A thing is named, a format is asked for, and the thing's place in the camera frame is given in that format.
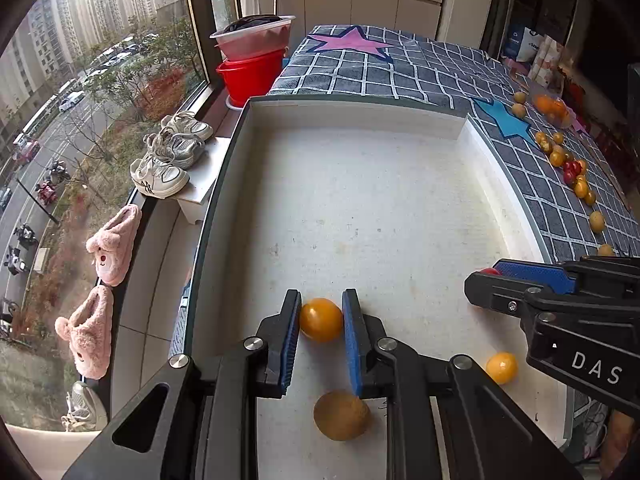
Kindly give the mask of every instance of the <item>checkered tablecloth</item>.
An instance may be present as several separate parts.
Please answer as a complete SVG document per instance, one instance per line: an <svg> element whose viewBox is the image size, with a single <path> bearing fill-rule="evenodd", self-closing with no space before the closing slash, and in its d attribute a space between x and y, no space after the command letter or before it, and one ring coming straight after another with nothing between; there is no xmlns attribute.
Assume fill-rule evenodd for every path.
<svg viewBox="0 0 640 480"><path fill-rule="evenodd" d="M312 34L337 35L349 25L319 25ZM513 176L535 218L553 260L575 260L595 254L608 243L619 253L640 255L638 222L626 210L602 170L568 130L565 146L589 163L590 186L598 195L593 209L603 213L607 228L591 232L593 209L562 182L544 153L519 137L503 137L495 121L472 98L498 100L508 107L519 88L503 65L481 50L431 41L415 34L379 27L362 27L370 40L397 45L385 49L393 63L351 50L310 52L321 41L307 36L291 56L270 94L343 94L411 99L468 113L484 129ZM527 107L531 131L552 134L556 129ZM601 164L607 165L596 144L588 139Z"/></svg>

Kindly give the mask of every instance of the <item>yellow cherry tomato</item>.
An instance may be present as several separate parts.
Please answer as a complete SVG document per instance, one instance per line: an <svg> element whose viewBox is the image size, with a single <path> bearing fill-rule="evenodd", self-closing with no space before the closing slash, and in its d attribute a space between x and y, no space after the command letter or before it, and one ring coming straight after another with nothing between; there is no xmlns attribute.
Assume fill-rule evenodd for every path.
<svg viewBox="0 0 640 480"><path fill-rule="evenodd" d="M509 352L498 352L486 362L485 371L497 384L508 383L518 374L518 361Z"/></svg>

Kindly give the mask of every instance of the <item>motorcycle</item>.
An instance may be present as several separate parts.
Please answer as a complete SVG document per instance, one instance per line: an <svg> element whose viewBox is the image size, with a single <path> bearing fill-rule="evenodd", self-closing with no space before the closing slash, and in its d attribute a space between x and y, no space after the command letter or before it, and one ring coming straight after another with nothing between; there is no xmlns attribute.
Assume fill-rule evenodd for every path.
<svg viewBox="0 0 640 480"><path fill-rule="evenodd" d="M49 174L47 180L53 185L57 186L60 182L65 180L71 180L71 175L66 170L66 162L64 160L55 160L49 168Z"/></svg>
<svg viewBox="0 0 640 480"><path fill-rule="evenodd" d="M20 249L17 247L7 247L9 252L4 256L4 262L2 263L7 270L13 275L16 276L22 272L29 272L31 269L25 263L25 261L20 257Z"/></svg>
<svg viewBox="0 0 640 480"><path fill-rule="evenodd" d="M56 190L53 189L49 182L43 182L36 184L36 191L38 192L38 198L42 200L42 203L47 206L54 203L58 199Z"/></svg>
<svg viewBox="0 0 640 480"><path fill-rule="evenodd" d="M24 222L14 229L14 235L18 237L18 243L25 249L38 244L35 232Z"/></svg>

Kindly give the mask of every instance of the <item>blue star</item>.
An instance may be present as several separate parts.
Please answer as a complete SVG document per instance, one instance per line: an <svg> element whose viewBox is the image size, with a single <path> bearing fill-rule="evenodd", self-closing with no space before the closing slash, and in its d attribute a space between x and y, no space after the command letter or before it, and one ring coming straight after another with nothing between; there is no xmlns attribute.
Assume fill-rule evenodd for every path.
<svg viewBox="0 0 640 480"><path fill-rule="evenodd" d="M482 99L476 99L472 97L476 104L482 108L482 111L495 120L495 123L500 128L500 133L505 139L510 137L520 137L526 140L532 146L537 147L536 141L529 133L530 124L527 121L523 121L517 117L512 116L504 104L495 99L491 99L490 102L483 101Z"/></svg>

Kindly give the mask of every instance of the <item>red cherry tomato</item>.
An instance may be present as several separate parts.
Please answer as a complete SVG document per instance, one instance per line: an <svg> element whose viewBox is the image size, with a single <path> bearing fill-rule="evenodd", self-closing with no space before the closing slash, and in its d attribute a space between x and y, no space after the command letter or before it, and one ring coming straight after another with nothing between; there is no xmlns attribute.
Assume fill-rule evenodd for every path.
<svg viewBox="0 0 640 480"><path fill-rule="evenodd" d="M562 179L564 180L564 183L571 188L575 185L575 173L573 171L565 171L562 175Z"/></svg>

